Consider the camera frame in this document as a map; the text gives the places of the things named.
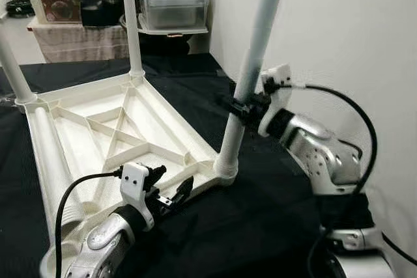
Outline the white plastic table top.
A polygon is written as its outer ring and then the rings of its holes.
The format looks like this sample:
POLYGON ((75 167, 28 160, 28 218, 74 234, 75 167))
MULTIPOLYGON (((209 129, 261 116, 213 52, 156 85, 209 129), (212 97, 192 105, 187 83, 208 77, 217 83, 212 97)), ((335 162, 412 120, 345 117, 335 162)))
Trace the white plastic table top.
POLYGON ((29 123, 50 244, 55 242, 55 213, 62 212, 69 195, 85 213, 80 223, 61 225, 64 270, 80 254, 89 231, 122 206, 119 181, 106 177, 107 172, 128 162, 166 165, 167 172, 156 185, 165 197, 172 197, 188 177, 194 177, 194 195, 218 183, 212 168, 217 152, 146 79, 132 83, 129 75, 123 74, 36 96, 36 102, 23 105, 23 111, 29 123), (50 112, 72 181, 59 209, 47 186, 45 166, 38 159, 32 114, 39 106, 50 112))

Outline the beige patterned cloth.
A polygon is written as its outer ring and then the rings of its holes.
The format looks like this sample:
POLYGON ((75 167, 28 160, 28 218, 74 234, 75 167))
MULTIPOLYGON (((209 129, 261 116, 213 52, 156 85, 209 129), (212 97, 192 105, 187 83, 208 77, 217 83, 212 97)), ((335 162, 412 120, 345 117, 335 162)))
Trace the beige patterned cloth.
POLYGON ((122 26, 83 26, 81 24, 27 25, 45 61, 78 62, 117 60, 129 57, 128 38, 122 26))

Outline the white plastic table leg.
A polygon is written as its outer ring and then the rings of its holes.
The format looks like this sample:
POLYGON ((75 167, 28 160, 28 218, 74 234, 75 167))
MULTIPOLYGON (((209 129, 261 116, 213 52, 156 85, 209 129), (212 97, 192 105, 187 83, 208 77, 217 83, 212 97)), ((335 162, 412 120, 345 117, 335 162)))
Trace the white plastic table leg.
POLYGON ((128 72, 129 81, 142 81, 144 69, 142 64, 141 45, 138 36, 138 21, 136 0, 123 0, 124 21, 128 38, 128 54, 130 69, 128 72))
POLYGON ((0 24, 0 66, 3 67, 4 75, 8 79, 13 94, 15 94, 15 103, 27 105, 36 102, 38 96, 32 92, 23 70, 21 70, 17 59, 13 55, 7 32, 4 31, 2 24, 0 24))
MULTIPOLYGON (((53 119, 45 107, 33 109, 32 114, 36 124, 36 141, 38 141, 39 161, 45 166, 45 176, 50 195, 57 198, 56 208, 59 209, 61 199, 71 184, 70 172, 66 167, 65 154, 57 137, 53 119)), ((69 195, 61 213, 55 213, 55 219, 61 225, 75 225, 83 221, 85 213, 81 204, 69 195)))
MULTIPOLYGON (((242 63, 239 82, 233 91, 233 99, 236 102, 247 102, 254 94, 279 3, 280 0, 260 0, 254 20, 254 34, 250 40, 250 48, 248 48, 244 63, 242 63)), ((235 183, 244 132, 244 121, 236 115, 230 114, 227 118, 220 153, 214 162, 214 171, 221 186, 230 186, 235 183)))

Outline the black tablecloth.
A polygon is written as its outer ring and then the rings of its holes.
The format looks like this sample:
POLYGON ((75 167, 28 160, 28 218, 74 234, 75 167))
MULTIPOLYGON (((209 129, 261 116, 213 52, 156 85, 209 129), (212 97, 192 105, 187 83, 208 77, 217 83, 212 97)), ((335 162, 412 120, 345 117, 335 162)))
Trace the black tablecloth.
MULTIPOLYGON (((230 79, 208 53, 144 57, 147 78, 218 149, 227 117, 214 101, 230 79)), ((247 134, 235 183, 202 192, 138 242, 119 277, 309 278, 319 216, 306 177, 271 140, 247 134)), ((29 125, 0 104, 0 278, 39 278, 50 248, 29 125)))

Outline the clear lidded plastic container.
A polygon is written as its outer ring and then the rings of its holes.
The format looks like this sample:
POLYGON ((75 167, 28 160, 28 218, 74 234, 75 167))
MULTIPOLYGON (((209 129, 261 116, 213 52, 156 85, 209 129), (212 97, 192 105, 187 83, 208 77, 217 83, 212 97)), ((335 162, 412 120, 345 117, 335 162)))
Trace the clear lidded plastic container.
POLYGON ((210 2, 211 0, 140 0, 138 31, 152 36, 205 33, 210 2))

